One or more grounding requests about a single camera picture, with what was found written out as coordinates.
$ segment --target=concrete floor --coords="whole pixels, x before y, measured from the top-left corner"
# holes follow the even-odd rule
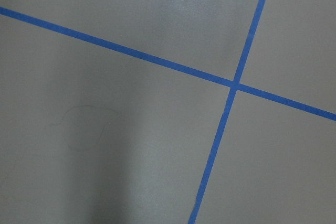
[[[233,80],[258,0],[0,0]],[[266,0],[196,223],[336,222],[336,0]],[[188,223],[230,87],[0,15],[0,223]]]

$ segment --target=gray surface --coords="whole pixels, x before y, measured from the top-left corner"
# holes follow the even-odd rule
[[[335,223],[335,135],[335,121],[238,92],[196,223]]]
[[[0,0],[0,5],[233,79],[258,0]]]
[[[228,89],[0,24],[0,222],[186,223]]]
[[[336,0],[267,0],[242,83],[336,112]]]

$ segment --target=blue tape strip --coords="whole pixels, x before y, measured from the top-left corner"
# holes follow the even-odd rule
[[[227,87],[231,87],[233,84],[231,80],[216,76],[214,74],[210,74],[210,73],[203,72],[203,71],[200,71],[194,68],[190,68],[190,67],[184,66],[182,64],[179,64],[173,61],[159,58],[157,56],[149,55],[149,54],[134,50],[129,47],[125,47],[125,46],[122,46],[122,45],[119,45],[119,44],[116,44],[116,43],[113,43],[113,42],[110,42],[104,39],[100,39],[100,38],[97,38],[97,37],[94,37],[88,34],[81,33],[79,31],[75,31],[75,30],[72,30],[72,29],[69,29],[63,26],[59,26],[59,25],[38,19],[38,18],[34,18],[34,17],[28,16],[22,13],[18,13],[13,10],[0,7],[0,14],[10,17],[10,18],[21,20],[23,22],[27,22],[35,26],[39,26],[39,27],[42,27],[42,28],[45,28],[51,31],[55,31],[60,34],[64,34],[64,35],[67,35],[67,36],[70,36],[76,39],[80,39],[80,40],[89,42],[91,44],[95,44],[95,45],[105,47],[105,48],[108,48],[108,49],[111,49],[117,52],[121,52],[129,56],[133,56],[133,57],[136,57],[142,60],[146,60],[151,63],[157,64],[157,65],[161,65],[161,66],[164,66],[170,69],[174,69],[182,73],[190,74],[192,76],[196,76],[204,80],[218,83],[218,84],[221,84]]]
[[[201,207],[201,203],[202,203],[202,200],[203,200],[203,197],[204,197],[206,186],[207,186],[207,183],[209,181],[209,177],[210,177],[210,174],[211,174],[211,171],[212,171],[215,159],[216,159],[216,155],[217,155],[217,151],[218,151],[218,148],[219,148],[219,145],[220,145],[220,141],[221,141],[222,136],[223,136],[224,131],[225,131],[225,126],[226,126],[226,123],[227,123],[227,120],[228,120],[233,102],[235,100],[237,87],[239,85],[241,76],[242,76],[243,71],[244,71],[244,67],[245,67],[247,57],[248,57],[248,54],[249,54],[249,51],[250,51],[250,48],[251,48],[251,45],[252,45],[252,42],[253,42],[254,35],[255,35],[257,27],[258,27],[258,23],[259,23],[259,20],[260,20],[260,17],[261,17],[261,14],[262,14],[262,11],[263,11],[263,8],[264,8],[264,5],[265,5],[265,1],[266,0],[259,0],[258,1],[257,8],[256,8],[255,13],[253,15],[252,23],[251,23],[251,26],[250,26],[250,29],[249,29],[249,32],[248,32],[248,35],[247,35],[247,38],[246,38],[246,41],[245,41],[245,45],[244,45],[243,51],[241,53],[241,57],[240,57],[240,60],[239,60],[238,66],[237,66],[236,73],[235,73],[233,86],[230,89],[228,98],[227,98],[226,103],[225,103],[224,113],[223,113],[223,115],[220,119],[220,122],[219,122],[219,126],[218,126],[218,129],[217,129],[217,132],[216,132],[216,136],[215,136],[213,145],[211,147],[211,151],[210,151],[210,154],[209,154],[209,157],[208,157],[208,160],[207,160],[204,172],[203,172],[203,176],[202,176],[202,179],[201,179],[201,184],[199,185],[198,192],[197,192],[197,195],[196,195],[195,205],[194,205],[194,208],[193,208],[193,210],[190,214],[188,224],[194,224],[195,223],[198,212],[199,212],[199,208]]]
[[[244,84],[239,84],[237,89],[240,90],[240,91],[249,93],[249,94],[256,95],[258,97],[265,98],[267,100],[278,102],[278,103],[290,106],[290,107],[295,108],[295,109],[303,110],[303,111],[306,111],[308,113],[311,113],[311,114],[314,114],[314,115],[321,116],[323,118],[327,118],[327,119],[331,119],[331,120],[336,121],[336,114],[333,114],[333,113],[325,111],[325,110],[320,110],[318,108],[303,104],[301,102],[296,102],[296,101],[281,97],[281,96],[276,95],[276,94],[272,94],[272,93],[268,93],[268,92],[263,91],[263,90],[252,88],[252,87],[244,85]]]

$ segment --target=blue tape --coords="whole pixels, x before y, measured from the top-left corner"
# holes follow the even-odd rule
[[[311,114],[314,114],[314,115],[321,116],[323,118],[327,118],[327,119],[331,119],[331,120],[336,121],[336,114],[333,114],[331,112],[306,105],[306,104],[301,103],[301,102],[296,102],[296,101],[281,97],[281,96],[276,95],[276,94],[272,94],[272,93],[269,93],[269,92],[266,92],[266,91],[263,91],[263,90],[259,90],[259,89],[249,87],[249,86],[244,85],[244,84],[239,84],[237,89],[240,90],[240,91],[249,93],[249,94],[256,95],[258,97],[265,98],[267,100],[278,102],[278,103],[284,104],[286,106],[289,106],[289,107],[292,107],[292,108],[295,108],[295,109],[303,110],[303,111],[306,111],[308,113],[311,113]]]
[[[197,195],[196,195],[195,205],[194,205],[194,208],[193,208],[193,210],[190,214],[188,224],[194,224],[195,223],[198,212],[199,212],[199,208],[201,207],[201,203],[202,203],[202,200],[203,200],[203,197],[204,197],[206,186],[207,186],[207,183],[209,181],[209,177],[210,177],[210,174],[211,174],[211,171],[212,171],[215,159],[216,159],[216,155],[217,155],[217,151],[218,151],[218,148],[219,148],[219,145],[220,145],[220,141],[221,141],[222,136],[223,136],[224,131],[225,131],[225,126],[226,126],[226,123],[227,123],[227,120],[228,120],[233,102],[235,100],[237,87],[239,85],[241,76],[242,76],[243,71],[244,71],[244,67],[245,67],[247,57],[248,57],[248,54],[249,54],[249,51],[250,51],[250,48],[251,48],[251,45],[252,45],[252,42],[253,42],[254,35],[256,34],[256,30],[257,30],[258,23],[259,23],[259,20],[260,20],[260,17],[261,17],[261,14],[262,14],[262,11],[263,11],[263,8],[264,8],[264,5],[265,5],[265,1],[266,0],[259,0],[258,1],[257,8],[256,8],[255,13],[253,15],[252,23],[250,25],[250,29],[249,29],[249,32],[248,32],[248,35],[247,35],[247,38],[246,38],[246,41],[245,41],[245,44],[244,44],[244,48],[243,48],[243,51],[241,53],[241,57],[240,57],[240,60],[239,60],[238,66],[237,66],[235,77],[234,77],[234,80],[233,80],[233,86],[230,89],[228,98],[227,98],[226,103],[225,103],[224,113],[223,113],[223,115],[220,119],[220,122],[219,122],[219,126],[218,126],[218,129],[217,129],[217,132],[216,132],[216,136],[215,136],[213,145],[211,147],[211,151],[210,151],[210,154],[209,154],[209,157],[208,157],[208,160],[207,160],[204,172],[203,172],[201,183],[199,185],[198,192],[197,192]]]
[[[63,26],[59,26],[59,25],[38,19],[38,18],[34,18],[34,17],[28,16],[22,13],[18,13],[13,10],[0,7],[0,14],[10,17],[10,18],[23,21],[23,22],[27,22],[35,26],[39,26],[39,27],[42,27],[42,28],[45,28],[51,31],[55,31],[60,34],[64,34],[64,35],[67,35],[67,36],[70,36],[76,39],[80,39],[80,40],[86,41],[91,44],[105,47],[113,51],[121,52],[129,56],[133,56],[133,57],[136,57],[142,60],[146,60],[151,63],[157,64],[157,65],[161,65],[161,66],[164,66],[170,69],[174,69],[182,73],[190,74],[192,76],[195,76],[195,77],[198,77],[204,80],[218,83],[218,84],[221,84],[227,87],[231,87],[233,84],[231,80],[216,76],[214,74],[210,74],[210,73],[203,72],[203,71],[200,71],[194,68],[190,68],[190,67],[184,66],[182,64],[179,64],[173,61],[159,58],[154,55],[149,55],[149,54],[134,50],[129,47],[125,47],[125,46],[122,46],[122,45],[119,45],[119,44],[116,44],[116,43],[113,43],[113,42],[110,42],[104,39],[100,39],[100,38],[97,38],[97,37],[94,37],[88,34],[81,33],[79,31],[75,31],[75,30],[72,30],[72,29],[69,29]]]

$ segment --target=blue line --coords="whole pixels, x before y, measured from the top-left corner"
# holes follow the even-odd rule
[[[100,38],[97,38],[97,37],[94,37],[88,34],[81,33],[79,31],[75,31],[75,30],[72,30],[72,29],[69,29],[63,26],[59,26],[59,25],[47,22],[47,21],[44,21],[44,20],[41,20],[35,17],[31,17],[31,16],[28,16],[22,13],[18,13],[13,10],[0,7],[0,14],[35,25],[35,26],[39,26],[39,27],[42,27],[42,28],[45,28],[51,31],[55,31],[60,34],[64,34],[64,35],[67,35],[67,36],[70,36],[76,39],[80,39],[80,40],[89,42],[91,44],[95,44],[95,45],[105,47],[105,48],[108,48],[108,49],[111,49],[117,52],[121,52],[129,56],[133,56],[133,57],[136,57],[142,60],[146,60],[151,63],[157,64],[157,65],[161,65],[161,66],[164,66],[170,69],[174,69],[182,73],[190,74],[192,76],[196,76],[204,80],[218,83],[218,84],[221,84],[227,87],[232,87],[232,84],[233,84],[231,80],[216,76],[214,74],[210,74],[210,73],[203,72],[203,71],[200,71],[194,68],[190,68],[190,67],[184,66],[182,64],[179,64],[173,61],[159,58],[154,55],[149,55],[149,54],[134,50],[129,47],[125,47],[125,46],[122,46],[122,45],[119,45],[119,44],[116,44],[116,43],[113,43],[113,42],[110,42],[104,39],[100,39]]]
[[[314,114],[314,115],[321,116],[323,118],[327,118],[327,119],[331,119],[333,121],[336,121],[336,114],[325,111],[325,110],[321,110],[321,109],[318,109],[318,108],[315,108],[315,107],[312,107],[312,106],[309,106],[309,105],[306,105],[306,104],[301,103],[301,102],[296,102],[296,101],[281,97],[281,96],[276,95],[276,94],[272,94],[272,93],[268,93],[268,92],[263,91],[263,90],[252,88],[252,87],[244,85],[244,84],[239,84],[237,89],[240,90],[240,91],[249,93],[249,94],[256,95],[258,97],[265,98],[267,100],[278,102],[278,103],[287,105],[287,106],[295,108],[295,109],[303,110],[303,111],[306,111],[308,113],[311,113],[311,114]]]
[[[210,174],[211,174],[211,171],[212,171],[215,159],[216,159],[216,155],[217,155],[217,151],[218,151],[218,148],[219,148],[219,145],[220,145],[220,141],[221,141],[222,136],[223,136],[224,131],[225,131],[225,126],[226,126],[226,123],[227,123],[227,120],[228,120],[233,102],[235,100],[237,87],[239,85],[241,76],[242,76],[243,71],[244,71],[244,67],[245,67],[247,57],[248,57],[248,54],[249,54],[249,51],[250,51],[250,48],[251,48],[251,45],[252,45],[252,42],[253,42],[253,38],[254,38],[254,35],[256,33],[257,26],[258,26],[258,23],[259,23],[259,20],[260,20],[260,17],[261,17],[261,14],[262,14],[262,11],[263,11],[263,8],[264,8],[264,5],[265,5],[265,1],[266,0],[259,0],[258,1],[258,5],[257,5],[257,8],[255,10],[255,13],[254,13],[254,16],[253,16],[253,19],[252,19],[252,23],[251,23],[251,26],[250,26],[250,29],[249,29],[249,32],[248,32],[248,35],[247,35],[247,38],[246,38],[246,41],[245,41],[245,45],[244,45],[244,48],[243,48],[243,51],[241,53],[241,57],[240,57],[240,60],[239,60],[239,63],[238,63],[238,67],[237,67],[237,70],[236,70],[236,73],[235,73],[233,86],[230,88],[230,92],[229,92],[228,98],[227,98],[226,103],[225,103],[224,113],[223,113],[223,115],[220,119],[220,122],[219,122],[219,126],[218,126],[218,129],[217,129],[217,132],[216,132],[216,136],[215,136],[213,145],[211,147],[211,151],[210,151],[210,154],[209,154],[209,157],[208,157],[208,160],[207,160],[204,172],[203,172],[201,183],[199,185],[197,195],[196,195],[195,205],[194,205],[194,208],[193,208],[193,210],[190,214],[188,224],[194,224],[195,223],[198,212],[199,212],[199,208],[201,207],[201,203],[202,203],[202,200],[203,200],[203,197],[204,197],[206,186],[207,186],[207,183],[209,181],[209,177],[210,177]]]

